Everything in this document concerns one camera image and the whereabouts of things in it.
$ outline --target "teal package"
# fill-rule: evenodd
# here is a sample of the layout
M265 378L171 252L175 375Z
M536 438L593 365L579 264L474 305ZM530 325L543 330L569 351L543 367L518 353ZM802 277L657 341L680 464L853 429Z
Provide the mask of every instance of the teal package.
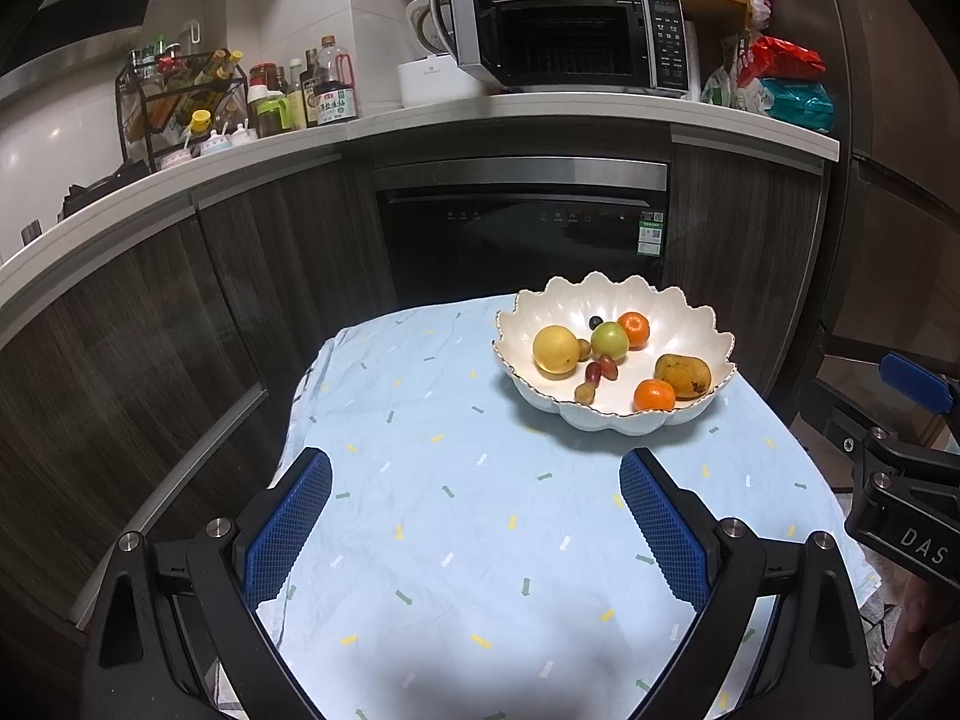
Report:
M773 98L767 116L826 135L833 129L833 103L816 81L760 79Z

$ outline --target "white scalloped bowl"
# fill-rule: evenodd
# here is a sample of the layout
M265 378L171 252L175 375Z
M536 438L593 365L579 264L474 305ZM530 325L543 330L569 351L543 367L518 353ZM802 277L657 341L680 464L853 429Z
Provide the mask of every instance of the white scalloped bowl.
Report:
M615 322L628 311L638 311L650 320L650 341L643 349L627 352L616 381L600 380L592 406L573 399L573 389L584 381L586 362L580 362L562 379L548 378L536 367L534 336L542 328L562 324L577 338L589 339L587 323L594 314ZM736 373L736 364L730 362L733 334L717 332L713 309L693 308L680 288L655 290L641 276L631 276L619 284L596 271L580 284L554 276L541 293L519 292L512 311L497 312L496 327L499 338L493 342L493 351L523 399L590 432L610 428L627 436L645 436L661 425L690 422L703 413ZM696 400L678 400L668 412L635 412L634 389L644 379L653 378L656 359L668 353L706 362L712 380L709 391Z

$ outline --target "blue gripper pad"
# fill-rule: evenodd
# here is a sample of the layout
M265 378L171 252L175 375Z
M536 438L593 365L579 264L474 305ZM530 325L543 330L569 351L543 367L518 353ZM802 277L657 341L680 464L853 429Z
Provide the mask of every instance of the blue gripper pad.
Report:
M242 584L247 608L255 610L261 601L277 598L280 594L296 557L330 498L332 487L330 459L316 450L299 479L248 547Z
M947 382L899 354L883 356L880 379L930 413L950 413L953 408L953 396Z
M620 464L620 494L647 539L674 596L699 613L710 595L707 553L647 466L628 452Z

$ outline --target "table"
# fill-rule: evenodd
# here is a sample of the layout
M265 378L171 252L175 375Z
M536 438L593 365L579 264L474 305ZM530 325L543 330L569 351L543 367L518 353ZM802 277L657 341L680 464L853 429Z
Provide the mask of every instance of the table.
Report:
M693 620L619 495L653 450L717 518L836 537L858 603L880 585L809 456L738 375L686 425L583 433L494 360L512 295L390 314L325 343L277 479L325 450L333 493L258 614L329 720L624 720ZM757 603L710 717L732 709L772 608ZM226 683L222 706L229 704Z

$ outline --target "human hand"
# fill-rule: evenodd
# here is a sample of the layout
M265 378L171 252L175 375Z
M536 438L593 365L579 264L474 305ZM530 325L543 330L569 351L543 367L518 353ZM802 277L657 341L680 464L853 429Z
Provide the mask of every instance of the human hand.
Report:
M956 623L943 627L956 600L956 594L940 584L933 586L912 575L907 580L904 607L883 660L883 673L894 688L915 680L936 664L957 627Z

